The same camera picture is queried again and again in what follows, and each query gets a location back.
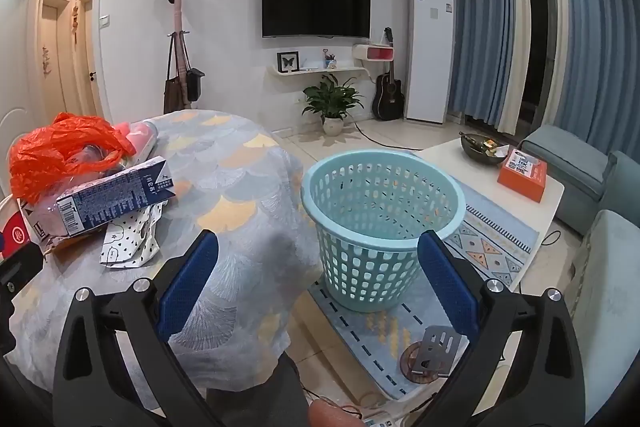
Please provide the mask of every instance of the floor mat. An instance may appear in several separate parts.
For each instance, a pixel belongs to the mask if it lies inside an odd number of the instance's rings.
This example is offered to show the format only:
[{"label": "floor mat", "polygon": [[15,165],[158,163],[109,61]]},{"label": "floor mat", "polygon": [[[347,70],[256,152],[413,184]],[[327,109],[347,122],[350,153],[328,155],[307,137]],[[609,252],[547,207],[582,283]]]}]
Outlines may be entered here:
[{"label": "floor mat", "polygon": [[[513,282],[535,245],[538,232],[506,210],[460,183],[466,199],[465,220],[445,244],[457,257],[471,261],[484,279]],[[377,385],[393,399],[420,388],[400,372],[398,360],[412,343],[421,341],[428,326],[450,326],[427,277],[421,273],[404,293],[402,303],[383,312],[363,314],[334,301],[319,280],[312,297]],[[468,345],[463,342],[458,358]]]}]

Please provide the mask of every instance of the white curtain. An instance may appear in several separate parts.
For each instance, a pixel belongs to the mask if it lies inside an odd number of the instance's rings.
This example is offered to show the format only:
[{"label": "white curtain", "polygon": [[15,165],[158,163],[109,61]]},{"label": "white curtain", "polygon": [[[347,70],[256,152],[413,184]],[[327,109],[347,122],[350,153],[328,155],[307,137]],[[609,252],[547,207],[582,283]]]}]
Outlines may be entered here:
[{"label": "white curtain", "polygon": [[551,77],[551,88],[546,102],[543,124],[553,124],[558,113],[562,96],[562,83],[566,71],[566,60],[569,49],[569,0],[558,0],[558,39],[556,41],[556,61],[554,74]]},{"label": "white curtain", "polygon": [[529,68],[531,48],[531,1],[516,0],[515,31],[513,36],[513,57],[511,73],[507,84],[504,107],[498,131],[515,134]]}]

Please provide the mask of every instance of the coffee table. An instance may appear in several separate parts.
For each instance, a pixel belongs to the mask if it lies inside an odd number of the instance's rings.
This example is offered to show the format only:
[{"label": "coffee table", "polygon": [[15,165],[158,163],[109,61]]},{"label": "coffee table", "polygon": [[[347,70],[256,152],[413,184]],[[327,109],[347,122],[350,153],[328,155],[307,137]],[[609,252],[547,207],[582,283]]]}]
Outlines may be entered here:
[{"label": "coffee table", "polygon": [[[460,145],[460,139],[443,143],[416,154],[418,157],[439,167],[447,174],[450,174],[450,176],[468,185],[495,204],[498,204],[498,206],[501,206],[508,213],[517,217],[538,232],[538,239],[532,248],[529,260],[511,284],[511,290],[516,289],[538,254],[540,245],[558,209],[564,192],[564,186],[555,179],[547,176],[542,201],[536,203],[535,201],[529,200],[529,198],[497,182],[497,167],[478,164],[466,156]],[[296,318],[305,324],[313,338],[318,340],[318,344],[322,344],[320,346],[322,353],[342,383],[353,395],[354,400],[360,402],[360,405],[366,405],[366,401],[361,400],[361,397],[370,396],[372,393],[375,393],[377,386],[375,386],[366,371],[344,345],[338,334],[335,333],[331,324],[308,292],[305,292],[296,304],[296,307],[299,308],[298,313],[296,313],[294,309]],[[484,403],[485,406],[491,405],[492,400],[495,400],[497,397],[497,393],[501,389],[504,378],[508,373],[508,365],[510,365],[513,360],[519,338],[520,335],[517,333],[511,336],[504,352],[506,360],[498,366],[496,375],[494,376],[495,382],[492,381],[490,386],[491,392],[488,390],[481,404]],[[419,398],[412,399],[407,403],[389,402],[385,405],[385,409],[401,416],[403,412],[407,412],[416,405],[419,405],[424,399],[423,394],[428,396],[428,393],[436,391],[433,387],[435,384],[436,382],[430,384],[429,389],[425,389],[425,393],[421,393]]]},{"label": "coffee table", "polygon": [[479,164],[469,158],[462,150],[460,139],[436,145],[436,147],[425,149],[416,155],[468,185],[538,232],[538,240],[531,250],[527,264],[511,284],[511,290],[517,288],[535,259],[546,231],[556,215],[564,193],[564,185],[547,176],[542,201],[536,203],[510,188],[500,185],[497,182],[499,169],[496,166]]}]

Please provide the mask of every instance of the power strip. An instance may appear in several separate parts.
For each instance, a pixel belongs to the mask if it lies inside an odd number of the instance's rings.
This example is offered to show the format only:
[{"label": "power strip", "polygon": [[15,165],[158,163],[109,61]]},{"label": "power strip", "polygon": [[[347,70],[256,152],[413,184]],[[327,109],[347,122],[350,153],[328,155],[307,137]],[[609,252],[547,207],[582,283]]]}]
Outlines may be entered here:
[{"label": "power strip", "polygon": [[380,412],[363,420],[367,427],[398,427],[398,424],[389,416],[388,412]]}]

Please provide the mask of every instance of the acoustic guitar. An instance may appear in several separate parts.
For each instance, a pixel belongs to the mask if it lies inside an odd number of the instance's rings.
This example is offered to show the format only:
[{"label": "acoustic guitar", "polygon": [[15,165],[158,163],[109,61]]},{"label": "acoustic guitar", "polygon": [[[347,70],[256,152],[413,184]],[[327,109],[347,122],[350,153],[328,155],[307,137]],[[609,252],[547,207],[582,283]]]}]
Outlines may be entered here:
[{"label": "acoustic guitar", "polygon": [[[385,28],[385,37],[389,45],[394,45],[394,35],[391,28]],[[396,80],[394,62],[389,62],[388,73],[380,74],[376,79],[376,95],[371,107],[373,116],[377,120],[398,120],[404,115],[404,94],[402,82]]]}]

